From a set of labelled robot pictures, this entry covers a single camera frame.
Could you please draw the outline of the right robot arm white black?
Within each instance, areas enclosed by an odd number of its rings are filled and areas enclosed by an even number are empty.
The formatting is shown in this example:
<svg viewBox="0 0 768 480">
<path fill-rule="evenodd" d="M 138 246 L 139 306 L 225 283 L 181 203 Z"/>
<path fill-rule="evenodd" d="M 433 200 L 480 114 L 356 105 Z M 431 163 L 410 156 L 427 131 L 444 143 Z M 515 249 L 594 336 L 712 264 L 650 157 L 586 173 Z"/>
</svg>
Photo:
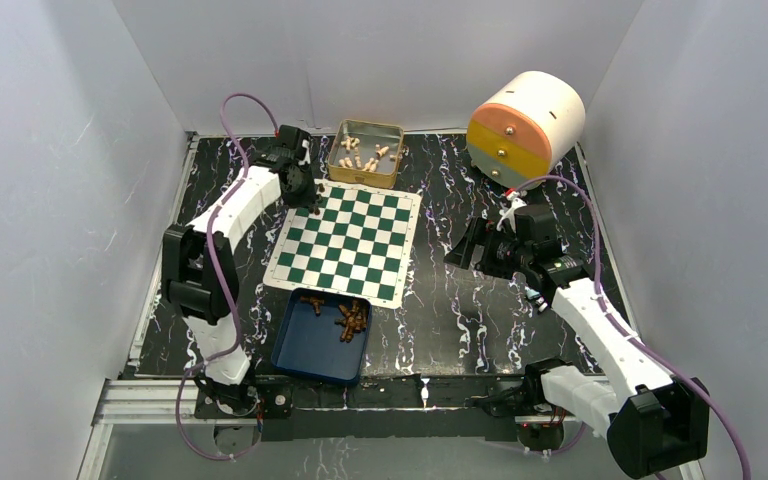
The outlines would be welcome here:
<svg viewBox="0 0 768 480">
<path fill-rule="evenodd" d="M 560 359 L 530 364 L 521 389 L 531 411 L 572 413 L 606 439 L 617 466 L 634 479 L 706 455 L 703 385 L 667 373 L 634 346 L 631 332 L 610 322 L 615 308 L 597 295 L 591 267 L 565 253 L 550 207 L 513 206 L 496 222 L 474 217 L 444 260 L 506 280 L 524 275 L 529 301 L 570 325 L 607 377 L 606 384 L 592 381 Z"/>
</svg>

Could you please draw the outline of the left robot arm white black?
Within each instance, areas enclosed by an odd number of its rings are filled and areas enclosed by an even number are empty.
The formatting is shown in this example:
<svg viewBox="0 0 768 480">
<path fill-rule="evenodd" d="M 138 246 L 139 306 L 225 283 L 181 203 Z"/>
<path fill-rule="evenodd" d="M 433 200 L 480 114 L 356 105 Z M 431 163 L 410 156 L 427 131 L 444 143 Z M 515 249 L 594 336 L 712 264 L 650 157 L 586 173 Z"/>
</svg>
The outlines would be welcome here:
<svg viewBox="0 0 768 480">
<path fill-rule="evenodd" d="M 315 210 L 322 187 L 313 177 L 308 132 L 282 125 L 266 148 L 242 155 L 227 190 L 202 214 L 163 234 L 161 296 L 192 332 L 202 365 L 194 379 L 235 416 L 254 411 L 257 387 L 245 379 L 245 353 L 237 307 L 235 250 L 270 206 Z"/>
</svg>

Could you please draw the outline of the light wooden chess pieces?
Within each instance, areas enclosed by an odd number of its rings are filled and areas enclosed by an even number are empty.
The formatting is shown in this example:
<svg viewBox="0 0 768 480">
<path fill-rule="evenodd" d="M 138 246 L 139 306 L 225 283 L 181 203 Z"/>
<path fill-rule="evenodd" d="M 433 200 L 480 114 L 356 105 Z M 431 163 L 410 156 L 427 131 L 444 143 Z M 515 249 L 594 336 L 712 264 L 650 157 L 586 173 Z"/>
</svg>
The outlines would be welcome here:
<svg viewBox="0 0 768 480">
<path fill-rule="evenodd" d="M 390 174 L 397 170 L 401 152 L 394 141 L 344 136 L 336 143 L 332 164 L 350 170 Z"/>
</svg>

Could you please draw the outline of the green white chess board mat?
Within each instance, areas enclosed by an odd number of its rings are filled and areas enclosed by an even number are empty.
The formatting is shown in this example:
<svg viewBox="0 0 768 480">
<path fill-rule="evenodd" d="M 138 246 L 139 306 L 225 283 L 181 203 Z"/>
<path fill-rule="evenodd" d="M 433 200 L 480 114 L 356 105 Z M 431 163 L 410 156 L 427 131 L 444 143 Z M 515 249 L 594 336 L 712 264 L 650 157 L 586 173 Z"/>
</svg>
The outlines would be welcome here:
<svg viewBox="0 0 768 480">
<path fill-rule="evenodd" d="M 263 283 L 400 308 L 422 196 L 330 180 L 317 184 L 323 188 L 319 212 L 287 212 Z"/>
</svg>

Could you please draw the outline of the pile of brown chess pieces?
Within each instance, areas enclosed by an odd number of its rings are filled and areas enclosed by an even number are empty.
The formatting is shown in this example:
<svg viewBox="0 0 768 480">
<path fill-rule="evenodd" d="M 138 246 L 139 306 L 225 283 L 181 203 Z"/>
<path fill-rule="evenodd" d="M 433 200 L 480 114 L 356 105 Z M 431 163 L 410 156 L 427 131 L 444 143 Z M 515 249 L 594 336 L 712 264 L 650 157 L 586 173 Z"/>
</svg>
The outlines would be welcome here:
<svg viewBox="0 0 768 480">
<path fill-rule="evenodd" d="M 340 304 L 338 309 L 341 316 L 334 323 L 342 328 L 340 341 L 350 343 L 356 334 L 367 330 L 368 309 L 359 300 L 352 300 L 350 305 Z"/>
</svg>

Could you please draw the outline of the gold metal tin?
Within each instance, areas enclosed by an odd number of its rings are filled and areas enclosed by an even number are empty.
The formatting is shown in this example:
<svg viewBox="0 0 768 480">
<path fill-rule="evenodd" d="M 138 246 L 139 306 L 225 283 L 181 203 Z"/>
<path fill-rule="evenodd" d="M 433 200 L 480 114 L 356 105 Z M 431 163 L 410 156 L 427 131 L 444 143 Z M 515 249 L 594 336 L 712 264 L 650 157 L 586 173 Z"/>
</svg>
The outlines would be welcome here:
<svg viewBox="0 0 768 480">
<path fill-rule="evenodd" d="M 392 189 L 400 170 L 404 134 L 396 125 L 343 120 L 327 156 L 329 178 Z"/>
</svg>

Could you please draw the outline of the round mini drawer cabinet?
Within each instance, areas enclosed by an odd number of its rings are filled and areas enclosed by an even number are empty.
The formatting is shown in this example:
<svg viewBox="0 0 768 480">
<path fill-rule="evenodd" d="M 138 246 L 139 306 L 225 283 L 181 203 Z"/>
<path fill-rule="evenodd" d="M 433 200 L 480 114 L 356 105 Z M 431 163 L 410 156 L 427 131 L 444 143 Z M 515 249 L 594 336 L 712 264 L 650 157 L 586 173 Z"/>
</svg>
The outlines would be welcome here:
<svg viewBox="0 0 768 480">
<path fill-rule="evenodd" d="M 585 104 L 571 85 L 546 72 L 523 72 L 471 115 L 471 166 L 503 187 L 519 187 L 555 168 L 582 136 L 585 120 Z"/>
</svg>

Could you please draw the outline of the blue plastic tray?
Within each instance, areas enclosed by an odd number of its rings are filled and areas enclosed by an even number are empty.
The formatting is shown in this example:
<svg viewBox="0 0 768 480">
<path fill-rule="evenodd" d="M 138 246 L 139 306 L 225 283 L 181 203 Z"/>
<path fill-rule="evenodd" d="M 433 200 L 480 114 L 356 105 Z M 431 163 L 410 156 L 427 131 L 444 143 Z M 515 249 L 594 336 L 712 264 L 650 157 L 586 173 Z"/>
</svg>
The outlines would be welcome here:
<svg viewBox="0 0 768 480">
<path fill-rule="evenodd" d="M 302 296 L 323 298 L 322 314 L 299 302 Z M 342 328 L 334 323 L 340 317 L 338 306 L 359 300 L 368 309 L 368 327 L 350 343 L 340 341 Z M 337 385 L 355 385 L 360 380 L 365 358 L 371 305 L 366 299 L 319 290 L 297 288 L 292 291 L 273 348 L 273 367 L 287 375 Z"/>
</svg>

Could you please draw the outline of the black base bar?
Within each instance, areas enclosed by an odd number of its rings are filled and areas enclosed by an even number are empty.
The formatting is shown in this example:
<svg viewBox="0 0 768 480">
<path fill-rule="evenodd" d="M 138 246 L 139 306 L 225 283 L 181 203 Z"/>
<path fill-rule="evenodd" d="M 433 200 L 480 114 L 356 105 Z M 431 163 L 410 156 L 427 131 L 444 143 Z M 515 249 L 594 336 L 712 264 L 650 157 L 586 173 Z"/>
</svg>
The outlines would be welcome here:
<svg viewBox="0 0 768 480">
<path fill-rule="evenodd" d="M 477 437 L 553 450 L 579 438 L 571 413 L 535 404 L 517 375 L 365 377 L 351 386 L 283 375 L 231 391 L 199 381 L 194 414 L 220 426 L 256 426 L 263 440 Z"/>
</svg>

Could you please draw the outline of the aluminium rail frame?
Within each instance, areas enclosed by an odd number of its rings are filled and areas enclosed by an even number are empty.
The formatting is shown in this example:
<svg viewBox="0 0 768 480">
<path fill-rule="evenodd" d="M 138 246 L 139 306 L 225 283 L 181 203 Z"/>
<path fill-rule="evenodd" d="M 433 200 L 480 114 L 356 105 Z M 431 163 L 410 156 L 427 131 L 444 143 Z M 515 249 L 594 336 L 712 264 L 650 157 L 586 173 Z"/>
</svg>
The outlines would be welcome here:
<svg viewBox="0 0 768 480">
<path fill-rule="evenodd" d="M 460 134 L 411 134 L 396 186 L 422 196 L 411 266 L 398 309 L 377 308 L 362 377 L 517 375 L 558 357 L 601 371 L 556 315 L 535 313 L 521 279 L 486 278 L 443 258 L 474 215 L 502 206 L 503 191 L 470 166 Z M 240 307 L 256 375 L 280 375 L 271 353 L 289 292 L 263 283 L 285 211 L 260 216 L 238 255 Z M 105 387 L 94 443 L 81 472 L 99 479 L 617 479 L 606 443 L 591 433 L 563 454 L 477 437 L 321 438 L 267 442 L 254 426 L 194 414 L 198 391 L 180 387 L 198 358 L 184 322 L 149 294 L 129 363 Z"/>
</svg>

